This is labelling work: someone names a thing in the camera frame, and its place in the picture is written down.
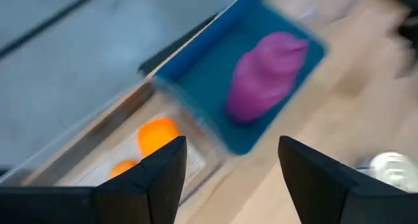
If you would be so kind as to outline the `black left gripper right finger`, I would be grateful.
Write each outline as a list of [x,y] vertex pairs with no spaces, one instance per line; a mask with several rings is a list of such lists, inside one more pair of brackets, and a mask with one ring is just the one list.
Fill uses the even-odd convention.
[[418,224],[418,193],[407,193],[289,137],[278,158],[302,224]]

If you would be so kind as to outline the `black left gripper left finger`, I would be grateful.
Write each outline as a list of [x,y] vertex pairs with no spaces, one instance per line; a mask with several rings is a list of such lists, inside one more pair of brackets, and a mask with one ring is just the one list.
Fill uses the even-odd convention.
[[0,224],[174,224],[186,161],[178,136],[97,187],[0,188]]

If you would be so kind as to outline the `oblong orange toy fruit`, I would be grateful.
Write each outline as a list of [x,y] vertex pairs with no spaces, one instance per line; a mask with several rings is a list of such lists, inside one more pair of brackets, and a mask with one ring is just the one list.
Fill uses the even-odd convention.
[[140,163],[140,161],[137,161],[137,160],[120,161],[119,163],[115,164],[110,170],[109,178],[112,179],[112,178],[115,178],[116,176],[119,176],[120,174],[124,173],[125,171],[137,165],[138,163]]

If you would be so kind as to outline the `round yellow-orange toy fruit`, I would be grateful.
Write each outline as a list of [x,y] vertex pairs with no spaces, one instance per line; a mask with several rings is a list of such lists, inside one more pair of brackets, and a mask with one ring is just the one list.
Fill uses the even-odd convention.
[[144,124],[137,133],[141,156],[151,155],[179,135],[178,126],[171,118],[156,118]]

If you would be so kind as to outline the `pull-tab tin can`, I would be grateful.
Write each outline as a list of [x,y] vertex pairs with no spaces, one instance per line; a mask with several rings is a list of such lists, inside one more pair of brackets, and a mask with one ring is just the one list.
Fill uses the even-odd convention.
[[388,151],[361,160],[355,169],[408,193],[418,193],[418,163],[398,152]]

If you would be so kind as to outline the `purple squat water bottle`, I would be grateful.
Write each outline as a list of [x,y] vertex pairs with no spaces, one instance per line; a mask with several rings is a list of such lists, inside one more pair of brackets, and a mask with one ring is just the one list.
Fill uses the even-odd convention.
[[236,65],[226,111],[235,123],[251,123],[290,94],[304,65],[309,42],[290,33],[263,37]]

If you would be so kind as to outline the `clear plastic container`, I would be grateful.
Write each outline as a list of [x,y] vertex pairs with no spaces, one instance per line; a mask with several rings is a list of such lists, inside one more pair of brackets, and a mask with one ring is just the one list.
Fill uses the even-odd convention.
[[228,153],[217,129],[180,88],[153,79],[107,108],[68,142],[55,141],[0,176],[1,186],[97,186],[121,161],[140,161],[138,132],[171,119],[187,139],[187,165],[180,201],[185,202],[224,164]]

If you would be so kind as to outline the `teal plastic bin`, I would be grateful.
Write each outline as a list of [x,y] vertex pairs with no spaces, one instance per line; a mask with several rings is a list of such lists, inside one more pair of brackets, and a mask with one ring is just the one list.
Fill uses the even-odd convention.
[[234,2],[156,72],[158,78],[173,83],[192,106],[208,116],[226,148],[237,155],[252,150],[290,100],[285,97],[248,126],[233,123],[225,113],[227,91],[238,59],[274,31],[309,41],[305,64],[290,92],[294,95],[326,56],[327,47],[308,29],[262,0]]

